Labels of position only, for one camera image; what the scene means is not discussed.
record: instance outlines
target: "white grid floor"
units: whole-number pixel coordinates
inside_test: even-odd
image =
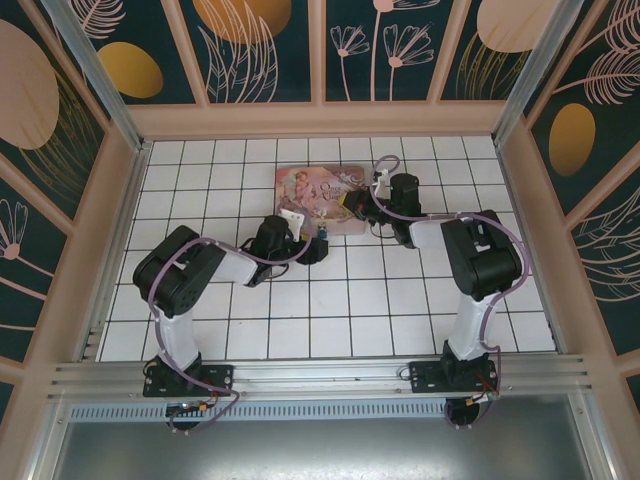
[[[298,138],[156,142],[114,293],[100,361],[156,353],[149,310],[132,285],[136,265],[178,225],[240,245],[273,212],[277,168],[365,167],[395,154],[420,178],[424,212],[494,209],[519,234],[489,137]],[[387,226],[374,230],[391,234]],[[205,360],[326,358],[440,353],[459,293],[444,250],[408,250],[369,231],[330,239],[329,256],[293,264],[251,289],[209,285],[194,313]],[[553,351],[532,277],[507,298],[491,344],[506,352]]]

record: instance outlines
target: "yellow circle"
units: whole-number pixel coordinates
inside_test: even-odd
[[[4,20],[0,65],[0,138],[18,148],[40,148],[58,123],[56,72],[38,44]]]
[[[596,122],[589,109],[578,103],[565,105],[558,112],[549,135],[551,166],[563,177],[582,168],[596,138]]]
[[[547,25],[557,0],[483,0],[478,9],[478,36],[491,50],[531,50]]]
[[[162,90],[160,67],[140,47],[114,42],[102,47],[98,56],[120,93],[135,98],[149,98]]]
[[[291,0],[193,0],[193,6],[209,29],[233,43],[257,43],[262,35],[250,21],[245,3],[255,17],[262,18],[271,35],[278,35],[291,18]]]

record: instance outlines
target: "enclosure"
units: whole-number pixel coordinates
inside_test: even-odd
[[[3,475],[640,477],[639,31],[637,0],[2,2]],[[330,230],[320,263],[207,285],[195,341],[242,396],[204,461],[142,395],[135,268],[180,225],[243,245],[285,170],[368,184],[385,155],[422,212],[493,210],[529,252],[488,336],[504,398],[457,432],[398,373],[452,333],[443,245]]]

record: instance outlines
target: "purple cable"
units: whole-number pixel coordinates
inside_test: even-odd
[[[306,212],[304,213],[306,220],[308,221],[309,216],[306,214]],[[196,431],[196,430],[203,430],[211,425],[213,425],[220,417],[222,417],[225,413],[227,413],[229,411],[229,409],[231,409],[231,407],[233,407],[238,400],[240,399],[240,393],[237,392],[236,390],[232,390],[229,388],[221,388],[221,387],[215,387],[213,385],[210,385],[208,383],[204,383],[201,382],[200,380],[191,377],[190,375],[187,375],[185,372],[183,372],[180,367],[178,367],[178,365],[176,364],[175,360],[171,357],[171,355],[169,355],[169,352],[167,351],[166,345],[164,343],[164,340],[162,339],[162,332],[160,330],[160,311],[158,310],[158,308],[155,306],[153,299],[156,296],[156,292],[158,291],[158,287],[160,285],[160,282],[162,281],[162,279],[164,278],[164,276],[166,275],[166,273],[169,271],[169,269],[171,268],[171,266],[176,262],[176,260],[178,260],[178,258],[185,253],[187,250],[189,250],[191,247],[195,246],[195,245],[199,245],[199,244],[214,244],[217,247],[222,248],[223,250],[229,250],[235,253],[239,253],[240,255],[243,255],[255,262],[260,262],[262,264],[265,265],[285,265],[287,263],[291,263],[294,262],[295,260],[297,260],[298,258],[300,258],[302,255],[305,254],[305,252],[309,249],[309,246],[311,245],[311,235],[308,236],[306,243],[304,244],[304,246],[302,247],[302,250],[300,250],[300,252],[298,252],[296,255],[286,259],[286,260],[281,260],[281,261],[272,261],[272,260],[265,260],[263,258],[258,258],[255,257],[247,252],[245,252],[244,250],[241,250],[239,248],[236,247],[232,247],[231,245],[224,243],[224,242],[220,242],[218,240],[215,240],[213,238],[207,238],[207,237],[200,237],[200,238],[196,238],[195,240],[191,240],[190,242],[187,242],[185,245],[183,245],[182,247],[180,247],[180,249],[178,249],[178,251],[176,253],[174,253],[171,258],[169,260],[167,260],[167,263],[165,263],[162,268],[160,269],[160,271],[158,272],[158,275],[156,276],[156,278],[154,279],[153,283],[151,284],[151,290],[149,290],[149,297],[147,298],[147,303],[149,305],[149,309],[151,310],[151,313],[154,317],[154,321],[155,321],[155,333],[156,333],[156,339],[158,341],[158,346],[160,347],[160,351],[163,353],[164,355],[164,360],[167,362],[167,364],[178,374],[180,375],[182,378],[184,378],[185,380],[187,380],[189,383],[192,383],[193,385],[196,385],[198,387],[202,387],[205,388],[207,391],[209,392],[216,392],[216,393],[224,393],[224,394],[233,394],[235,395],[235,398],[231,401],[231,403],[229,403],[226,407],[224,407],[222,410],[220,410],[215,416],[213,416],[212,418],[210,418],[209,420],[207,420],[206,422],[200,423],[198,425],[196,425],[195,427],[193,427],[190,431]],[[178,430],[175,428],[175,426],[173,425],[173,418],[170,420],[169,424],[171,425],[171,428],[173,429],[174,433],[177,432]],[[184,435],[188,435],[189,430],[185,430],[183,433]]]
[[[482,323],[480,324],[480,344],[485,350],[489,352],[495,352],[498,357],[497,372],[496,372],[498,375],[498,383],[496,385],[497,386],[496,391],[499,393],[500,383],[502,381],[502,358],[501,358],[502,352],[500,350],[499,345],[496,345],[495,347],[490,347],[489,345],[487,345],[486,339],[485,339],[487,324],[489,323],[489,317],[491,315],[491,311],[495,308],[498,302],[502,300],[504,297],[506,297],[507,295],[509,295],[510,293],[520,288],[524,284],[524,282],[526,282],[527,273],[529,272],[529,265],[531,264],[529,253],[527,252],[527,249],[524,247],[522,242],[518,239],[518,237],[516,237],[515,234],[511,232],[508,228],[506,228],[500,222],[496,222],[491,218],[478,215],[477,213],[461,213],[460,212],[456,214],[428,214],[424,217],[408,217],[406,215],[400,215],[398,213],[392,212],[391,210],[387,209],[382,204],[382,202],[378,200],[378,197],[376,197],[375,187],[373,185],[373,183],[376,180],[375,173],[378,170],[378,167],[380,166],[380,164],[385,161],[395,162],[395,166],[389,170],[389,173],[395,171],[400,166],[400,158],[396,155],[385,155],[382,158],[380,158],[373,167],[373,173],[371,175],[371,185],[369,187],[369,191],[371,192],[371,198],[373,199],[376,206],[380,210],[382,210],[384,213],[386,213],[390,217],[397,218],[398,220],[405,220],[408,222],[415,222],[420,220],[455,220],[460,218],[471,218],[473,220],[479,220],[483,223],[487,223],[492,227],[497,228],[498,230],[503,232],[505,235],[507,235],[507,237],[509,237],[509,240],[511,240],[514,243],[514,245],[520,252],[520,255],[522,256],[523,272],[525,273],[518,279],[518,281],[514,285],[511,286],[511,288],[509,288],[508,290],[505,290],[504,292],[500,292],[495,297],[493,297],[493,299],[489,302],[489,305],[487,305],[487,310],[485,311],[484,316],[482,317]],[[447,420],[451,423],[447,415],[448,415],[448,411],[447,411],[447,406],[445,405],[445,418],[447,418]]]

